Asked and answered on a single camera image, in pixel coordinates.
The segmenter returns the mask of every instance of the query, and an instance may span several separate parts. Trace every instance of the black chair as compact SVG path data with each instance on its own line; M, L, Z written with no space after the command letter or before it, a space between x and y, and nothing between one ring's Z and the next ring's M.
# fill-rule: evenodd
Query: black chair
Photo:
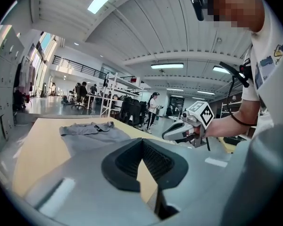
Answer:
M75 100L78 104L73 105L72 107L77 107L77 109L79 109L80 107L84 107L84 105L83 105L84 97L81 96L81 84L80 83L76 84L75 93L76 93Z

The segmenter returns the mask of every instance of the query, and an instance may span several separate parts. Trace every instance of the cabinet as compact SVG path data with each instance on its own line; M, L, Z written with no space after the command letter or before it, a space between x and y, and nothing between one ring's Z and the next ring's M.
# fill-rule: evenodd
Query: cabinet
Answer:
M14 128L13 86L23 45L10 25L0 31L0 151Z

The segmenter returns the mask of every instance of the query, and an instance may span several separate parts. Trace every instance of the man's arm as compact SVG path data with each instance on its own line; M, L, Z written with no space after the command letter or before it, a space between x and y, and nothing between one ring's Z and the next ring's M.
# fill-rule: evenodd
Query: man's arm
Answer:
M241 122L254 124L260 109L259 101L242 100L239 111L233 115ZM207 128L206 137L233 137L248 130L249 126L244 126L236 122L230 115L221 119L214 119Z

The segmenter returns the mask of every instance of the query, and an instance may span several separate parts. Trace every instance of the woman with white top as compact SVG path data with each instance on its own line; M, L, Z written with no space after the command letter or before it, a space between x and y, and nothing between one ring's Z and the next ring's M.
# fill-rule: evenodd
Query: woman with white top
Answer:
M148 101L148 108L149 108L149 120L148 120L148 126L147 126L147 131L148 133L152 134L152 131L150 129L150 126L153 124L155 116L156 116L156 109L158 107L157 103L156 103L156 99L157 96L159 95L159 93L154 92L151 97L150 100Z

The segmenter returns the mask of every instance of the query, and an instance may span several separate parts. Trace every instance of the white shelving rack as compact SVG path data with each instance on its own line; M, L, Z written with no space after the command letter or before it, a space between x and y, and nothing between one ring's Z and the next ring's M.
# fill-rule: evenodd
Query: white shelving rack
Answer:
M117 76L117 73L115 75L109 76L108 80L109 80L109 83L112 82L112 86L111 87L105 87L105 85L104 85L104 93L103 93L103 98L102 98L102 105L101 105L101 108L100 108L100 117L102 117L102 115L107 110L108 110L108 117L110 117L111 110L112 111L118 111L116 109L111 109L111 105L112 105L111 102L112 101L117 101L117 100L113 99L114 92L123 93L123 94L129 95L129 96L132 96L133 98L141 96L141 100L142 100L142 95L143 95L144 88L140 88L140 87L136 86L135 84L132 84L132 83L130 83L128 81L123 80L122 78ZM122 85L127 86L127 89L118 89L117 88L118 84L122 84ZM137 95L137 94L134 94L133 92L126 91L128 89L131 89L133 92L137 92L137 91L140 92L141 91L141 94ZM106 90L111 91L111 98L105 98Z
M241 103L242 103L242 101L238 101L238 102L229 103L228 105L237 105L237 104L241 104ZM227 107L227 104L223 104L223 103L222 103L222 105L221 105L220 118L221 118L222 114L224 114L224 113L229 113L228 111L223 111L223 107L224 107L224 106ZM250 130L250 129L247 130L246 135L241 134L241 135L239 135L239 137L242 137L242 138L245 139L245 140L250 140L250 138L248 137L249 130Z

